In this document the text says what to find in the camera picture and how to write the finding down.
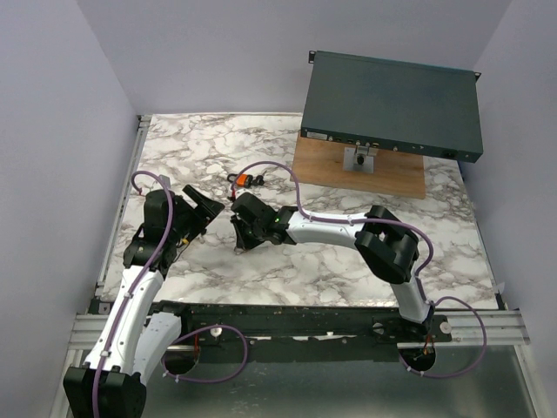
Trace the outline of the dark green network switch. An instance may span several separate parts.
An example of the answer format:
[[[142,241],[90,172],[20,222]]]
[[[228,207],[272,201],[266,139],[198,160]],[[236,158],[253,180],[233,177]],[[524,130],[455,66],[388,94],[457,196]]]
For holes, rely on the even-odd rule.
[[[310,51],[304,138],[474,163],[483,154],[479,73]]]

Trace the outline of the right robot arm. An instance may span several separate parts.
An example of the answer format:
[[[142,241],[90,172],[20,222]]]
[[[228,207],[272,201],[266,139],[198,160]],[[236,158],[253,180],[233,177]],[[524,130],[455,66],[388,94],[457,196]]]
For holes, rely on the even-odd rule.
[[[383,206],[355,215],[302,212],[296,206],[278,210],[251,193],[232,203],[236,247],[251,250],[273,245],[327,244],[357,251],[375,277],[388,283],[399,305],[401,333],[412,341],[432,331],[433,308],[427,303],[414,263],[419,258],[418,232]]]

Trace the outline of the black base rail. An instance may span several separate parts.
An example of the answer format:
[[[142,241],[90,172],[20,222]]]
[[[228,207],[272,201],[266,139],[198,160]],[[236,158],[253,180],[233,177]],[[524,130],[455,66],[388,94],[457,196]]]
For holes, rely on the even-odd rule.
[[[279,307],[185,304],[161,301],[122,321],[111,353],[123,373],[133,373],[163,354],[184,361],[256,362],[396,361],[403,345],[452,339],[446,316],[430,314],[423,325],[395,308]]]

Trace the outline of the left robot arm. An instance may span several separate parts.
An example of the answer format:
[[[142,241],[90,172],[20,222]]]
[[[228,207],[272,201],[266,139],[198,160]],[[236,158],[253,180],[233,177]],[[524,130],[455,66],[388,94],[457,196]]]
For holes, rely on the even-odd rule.
[[[147,318],[178,249],[203,235],[224,205],[187,185],[184,195],[149,192],[144,221],[124,251],[117,298],[103,331],[79,367],[69,367],[63,386],[76,417],[139,417],[147,383],[165,349],[187,342],[191,320],[181,313]]]

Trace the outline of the grey lock mount bracket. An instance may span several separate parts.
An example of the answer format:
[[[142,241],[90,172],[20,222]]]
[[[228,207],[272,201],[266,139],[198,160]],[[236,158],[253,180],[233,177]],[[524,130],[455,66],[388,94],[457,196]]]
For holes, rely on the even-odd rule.
[[[344,150],[343,170],[347,172],[374,173],[374,160],[378,150],[358,145]]]

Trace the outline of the wooden board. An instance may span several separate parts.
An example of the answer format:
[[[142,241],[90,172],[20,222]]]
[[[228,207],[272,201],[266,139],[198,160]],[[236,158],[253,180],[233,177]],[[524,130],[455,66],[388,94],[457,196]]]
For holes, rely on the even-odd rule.
[[[355,147],[297,138],[292,170],[299,182],[399,197],[426,197],[425,164],[420,155],[373,150],[358,171]]]

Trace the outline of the orange padlock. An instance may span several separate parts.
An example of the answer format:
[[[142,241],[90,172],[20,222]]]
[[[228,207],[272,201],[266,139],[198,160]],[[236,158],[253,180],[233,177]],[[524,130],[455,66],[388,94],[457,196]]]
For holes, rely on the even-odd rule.
[[[250,188],[252,186],[254,177],[251,174],[245,173],[229,173],[226,179],[229,183],[232,184],[233,187]]]

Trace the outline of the aluminium side rail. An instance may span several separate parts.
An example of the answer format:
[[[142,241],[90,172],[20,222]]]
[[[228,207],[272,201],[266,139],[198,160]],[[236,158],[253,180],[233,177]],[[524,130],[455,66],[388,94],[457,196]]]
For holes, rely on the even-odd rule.
[[[131,159],[127,167],[127,171],[124,177],[124,185],[120,194],[120,199],[117,205],[117,211],[115,215],[115,219],[112,223],[111,228],[111,236],[109,239],[109,243],[107,249],[104,253],[103,263],[101,266],[101,270],[97,277],[97,282],[95,285],[94,291],[94,298],[99,298],[104,289],[104,284],[106,282],[107,273],[109,271],[111,256],[114,251],[114,248],[117,244],[117,238],[119,234],[119,230],[121,227],[121,223],[124,217],[125,208],[127,206],[127,202],[130,195],[131,189],[131,175],[136,171],[138,168],[138,163],[141,158],[141,152],[144,147],[144,142],[147,137],[147,133],[151,126],[152,115],[151,114],[144,114],[138,116],[138,130],[137,134],[133,143]]]

